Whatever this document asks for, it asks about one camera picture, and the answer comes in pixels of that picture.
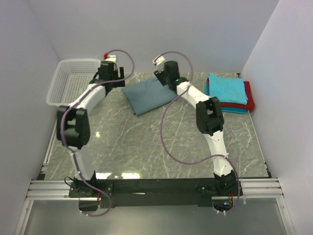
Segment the grey-blue t-shirt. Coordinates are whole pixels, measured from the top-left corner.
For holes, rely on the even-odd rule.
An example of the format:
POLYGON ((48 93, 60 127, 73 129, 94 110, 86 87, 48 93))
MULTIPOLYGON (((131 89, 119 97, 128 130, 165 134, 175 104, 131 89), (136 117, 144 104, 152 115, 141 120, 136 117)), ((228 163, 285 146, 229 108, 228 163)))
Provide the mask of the grey-blue t-shirt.
POLYGON ((156 77, 122 89, 134 115, 142 115, 170 103, 177 94, 168 85, 163 86, 156 77))

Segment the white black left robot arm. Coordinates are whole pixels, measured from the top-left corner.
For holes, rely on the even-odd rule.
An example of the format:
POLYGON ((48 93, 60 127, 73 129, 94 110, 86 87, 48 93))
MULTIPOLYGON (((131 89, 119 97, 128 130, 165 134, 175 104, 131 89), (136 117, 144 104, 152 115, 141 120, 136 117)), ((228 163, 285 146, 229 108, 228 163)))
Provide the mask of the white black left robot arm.
POLYGON ((90 140, 89 114, 113 88, 124 86, 124 68, 117 66, 114 56, 109 56, 100 62, 87 89, 75 101, 57 110, 57 139, 67 148, 75 171, 71 187, 85 196, 103 194, 97 185, 87 148, 90 140))

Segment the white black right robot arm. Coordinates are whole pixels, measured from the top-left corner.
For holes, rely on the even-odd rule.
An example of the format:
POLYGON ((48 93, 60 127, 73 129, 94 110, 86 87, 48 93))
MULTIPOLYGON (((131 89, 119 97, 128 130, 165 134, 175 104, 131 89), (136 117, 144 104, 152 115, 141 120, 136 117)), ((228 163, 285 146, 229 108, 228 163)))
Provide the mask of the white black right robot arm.
POLYGON ((160 121, 160 139, 163 149, 170 158, 183 165, 196 165, 208 159, 213 160, 213 173, 217 181, 217 190, 220 193, 229 193, 232 187, 236 186, 240 196, 240 180, 233 163, 229 160, 226 146, 224 143, 224 117, 222 108, 217 97, 210 97, 198 90, 188 79, 181 77, 178 63, 176 61, 167 61, 160 57, 153 61, 156 67, 154 75, 159 82, 174 91, 177 97, 174 98, 165 108, 160 121), (196 162, 184 162, 174 157, 165 145, 163 139, 163 123, 169 107, 183 98, 191 104, 196 111, 196 126, 200 133, 205 137, 211 155, 196 162))

